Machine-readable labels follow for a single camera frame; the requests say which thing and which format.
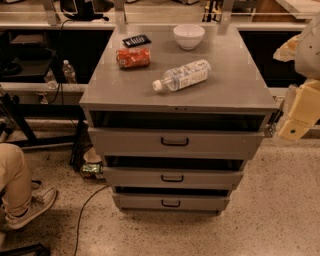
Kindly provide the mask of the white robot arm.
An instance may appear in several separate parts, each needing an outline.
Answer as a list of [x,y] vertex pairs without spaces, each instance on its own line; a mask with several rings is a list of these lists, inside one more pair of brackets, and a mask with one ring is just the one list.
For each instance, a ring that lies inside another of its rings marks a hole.
[[320,120],[320,14],[278,48],[273,58],[293,60],[295,71],[306,78],[299,86],[289,86],[276,126],[279,138],[298,141]]

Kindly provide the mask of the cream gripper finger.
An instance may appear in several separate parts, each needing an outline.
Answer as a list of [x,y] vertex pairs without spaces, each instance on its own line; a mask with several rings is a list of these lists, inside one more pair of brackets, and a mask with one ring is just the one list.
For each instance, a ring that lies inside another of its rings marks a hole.
[[281,139],[298,141],[311,128],[307,122],[298,119],[281,118],[278,122],[277,133]]

